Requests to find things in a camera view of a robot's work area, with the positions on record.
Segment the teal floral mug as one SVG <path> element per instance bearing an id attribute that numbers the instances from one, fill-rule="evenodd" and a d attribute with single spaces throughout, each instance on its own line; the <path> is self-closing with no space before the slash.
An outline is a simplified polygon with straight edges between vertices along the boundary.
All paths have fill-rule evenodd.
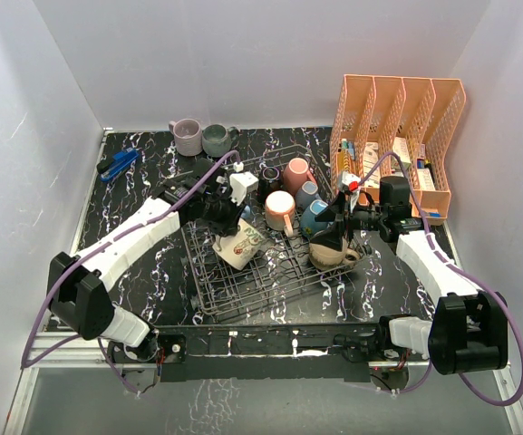
<path id="1" fill-rule="evenodd" d="M 330 222 L 318 222 L 316 217 L 327 208 L 327 203 L 321 199 L 314 200 L 307 206 L 300 218 L 299 229 L 301 235 L 309 240 L 314 234 L 327 229 Z"/>

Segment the tan brown mug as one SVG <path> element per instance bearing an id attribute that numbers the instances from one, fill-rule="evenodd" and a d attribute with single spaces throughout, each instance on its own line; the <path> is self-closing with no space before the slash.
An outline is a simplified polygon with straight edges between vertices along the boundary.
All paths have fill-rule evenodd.
<path id="1" fill-rule="evenodd" d="M 347 240 L 343 241 L 340 251 L 327 246 L 309 244 L 309 260 L 318 270 L 326 271 L 337 266 L 355 266 L 361 255 L 349 247 Z"/>

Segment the small grey-blue heart mug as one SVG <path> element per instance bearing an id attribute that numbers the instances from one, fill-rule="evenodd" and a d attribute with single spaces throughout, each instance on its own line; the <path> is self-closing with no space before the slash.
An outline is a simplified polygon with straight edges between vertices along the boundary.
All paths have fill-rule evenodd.
<path id="1" fill-rule="evenodd" d="M 313 181 L 306 181 L 295 194 L 295 205 L 303 212 L 315 200 L 320 199 L 319 190 Z"/>

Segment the white mug green inside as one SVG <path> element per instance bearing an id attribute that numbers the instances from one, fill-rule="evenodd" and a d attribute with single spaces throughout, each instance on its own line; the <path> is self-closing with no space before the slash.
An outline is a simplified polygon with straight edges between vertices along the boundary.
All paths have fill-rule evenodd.
<path id="1" fill-rule="evenodd" d="M 237 233 L 234 236 L 216 236 L 213 249 L 216 254 L 241 271 L 253 259 L 265 242 L 265 237 L 243 218 L 238 221 Z"/>

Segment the peach pink speckled mug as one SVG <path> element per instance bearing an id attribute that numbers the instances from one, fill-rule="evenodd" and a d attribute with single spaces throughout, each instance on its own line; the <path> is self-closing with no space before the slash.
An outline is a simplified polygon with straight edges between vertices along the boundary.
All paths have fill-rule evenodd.
<path id="1" fill-rule="evenodd" d="M 284 232 L 287 237 L 294 236 L 295 200 L 284 190 L 269 194 L 265 202 L 266 224 L 273 230 Z"/>

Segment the cream scalloped mug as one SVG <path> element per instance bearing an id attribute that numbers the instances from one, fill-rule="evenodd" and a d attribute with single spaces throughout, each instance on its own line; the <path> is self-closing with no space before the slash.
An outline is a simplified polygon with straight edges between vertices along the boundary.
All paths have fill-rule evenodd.
<path id="1" fill-rule="evenodd" d="M 282 189 L 281 172 L 277 167 L 263 168 L 258 177 L 257 200 L 264 204 L 266 198 L 273 192 Z"/>

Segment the light blue mug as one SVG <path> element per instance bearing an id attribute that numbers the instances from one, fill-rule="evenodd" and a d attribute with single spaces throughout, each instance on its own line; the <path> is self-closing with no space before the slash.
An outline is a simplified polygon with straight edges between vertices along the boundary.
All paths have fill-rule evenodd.
<path id="1" fill-rule="evenodd" d="M 252 216 L 251 208 L 249 205 L 246 205 L 244 207 L 240 217 L 245 220 L 249 220 L 249 219 L 251 219 L 251 216 Z"/>

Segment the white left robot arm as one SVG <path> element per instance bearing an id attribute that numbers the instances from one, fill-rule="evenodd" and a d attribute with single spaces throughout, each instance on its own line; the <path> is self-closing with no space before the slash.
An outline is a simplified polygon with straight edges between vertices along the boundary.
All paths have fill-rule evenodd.
<path id="1" fill-rule="evenodd" d="M 61 253 L 53 259 L 50 311 L 84 340 L 111 340 L 126 346 L 136 360 L 149 361 L 159 347 L 156 329 L 115 305 L 109 292 L 137 260 L 189 222 L 200 220 L 223 239 L 237 235 L 246 196 L 257 185 L 257 177 L 249 172 L 164 182 L 100 241 L 75 256 Z"/>

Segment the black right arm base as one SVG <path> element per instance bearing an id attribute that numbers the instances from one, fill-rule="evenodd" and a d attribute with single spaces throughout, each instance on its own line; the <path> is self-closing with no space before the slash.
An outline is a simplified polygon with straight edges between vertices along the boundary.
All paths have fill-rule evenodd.
<path id="1" fill-rule="evenodd" d="M 395 370 L 402 369 L 411 352 L 404 347 L 393 344 L 391 340 L 390 321 L 410 317 L 409 314 L 395 314 L 381 316 L 373 333 L 351 336 L 338 333 L 334 337 L 333 345 L 339 349 L 339 353 L 346 361 L 357 363 L 365 356 L 380 356 L 388 359 L 389 353 L 392 358 L 398 357 Z"/>

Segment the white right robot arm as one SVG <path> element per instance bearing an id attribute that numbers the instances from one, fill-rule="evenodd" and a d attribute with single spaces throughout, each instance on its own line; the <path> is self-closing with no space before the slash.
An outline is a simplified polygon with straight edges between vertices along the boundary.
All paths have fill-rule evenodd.
<path id="1" fill-rule="evenodd" d="M 342 172 L 335 199 L 316 221 L 327 223 L 309 239 L 309 257 L 320 270 L 351 266 L 359 254 L 350 248 L 357 229 L 373 230 L 394 249 L 421 281 L 435 305 L 432 320 L 411 314 L 381 318 L 375 349 L 388 360 L 406 349 L 431 360 L 441 374 L 497 370 L 508 361 L 507 318 L 502 305 L 486 291 L 453 271 L 420 217 L 412 215 L 410 184 L 404 177 L 385 177 L 381 204 L 358 204 L 360 180 Z"/>

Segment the dark grey-green mug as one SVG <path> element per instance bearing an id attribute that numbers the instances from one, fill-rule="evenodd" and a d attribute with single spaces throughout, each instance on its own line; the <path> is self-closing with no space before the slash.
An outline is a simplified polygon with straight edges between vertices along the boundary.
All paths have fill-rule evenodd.
<path id="1" fill-rule="evenodd" d="M 233 141 L 240 133 L 237 127 L 211 124 L 202 132 L 202 148 L 212 158 L 220 158 L 232 149 Z"/>

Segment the lilac mug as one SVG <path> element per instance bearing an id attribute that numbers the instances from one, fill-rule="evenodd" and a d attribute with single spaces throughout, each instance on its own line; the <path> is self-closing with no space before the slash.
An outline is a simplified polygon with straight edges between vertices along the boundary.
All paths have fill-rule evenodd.
<path id="1" fill-rule="evenodd" d="M 170 121 L 169 131 L 174 136 L 178 154 L 184 157 L 194 157 L 203 151 L 202 129 L 197 120 Z"/>

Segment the blue stapler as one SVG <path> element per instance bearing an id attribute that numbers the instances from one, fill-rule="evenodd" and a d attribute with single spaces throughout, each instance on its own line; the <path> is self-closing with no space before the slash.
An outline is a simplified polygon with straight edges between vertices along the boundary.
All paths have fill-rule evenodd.
<path id="1" fill-rule="evenodd" d="M 109 182 L 127 171 L 130 165 L 140 157 L 134 148 L 121 150 L 96 165 L 97 173 L 102 182 Z"/>

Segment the orange plastic file organizer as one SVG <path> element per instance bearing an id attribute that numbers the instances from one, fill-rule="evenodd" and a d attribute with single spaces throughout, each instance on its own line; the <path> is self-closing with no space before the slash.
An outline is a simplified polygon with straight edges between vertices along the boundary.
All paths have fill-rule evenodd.
<path id="1" fill-rule="evenodd" d="M 433 226 L 448 216 L 445 157 L 466 103 L 459 79 L 346 74 L 330 137 L 331 185 L 347 170 L 362 178 L 361 204 L 405 166 Z"/>

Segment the aluminium frame rail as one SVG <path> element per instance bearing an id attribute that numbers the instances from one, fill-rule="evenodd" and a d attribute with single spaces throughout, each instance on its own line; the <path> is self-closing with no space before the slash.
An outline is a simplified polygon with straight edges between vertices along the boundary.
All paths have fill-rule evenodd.
<path id="1" fill-rule="evenodd" d="M 130 367 L 127 370 L 137 370 L 132 362 L 116 363 L 108 362 L 108 342 L 102 340 L 85 341 L 81 337 L 69 335 L 67 332 L 41 332 L 37 333 L 32 344 L 28 344 L 28 367 L 26 373 L 20 374 L 20 380 L 16 387 L 10 411 L 7 415 L 3 434 L 21 434 L 27 412 L 34 396 L 35 381 L 40 368 L 44 365 L 63 367 L 69 369 L 100 368 L 107 369 L 111 364 L 116 367 L 120 376 L 124 365 Z M 138 365 L 138 370 L 145 370 L 144 365 Z M 518 391 L 511 374 L 511 366 L 508 364 L 501 370 L 492 372 L 497 385 L 501 401 L 511 398 Z M 503 407 L 512 434 L 523 434 L 523 407 L 520 401 Z"/>

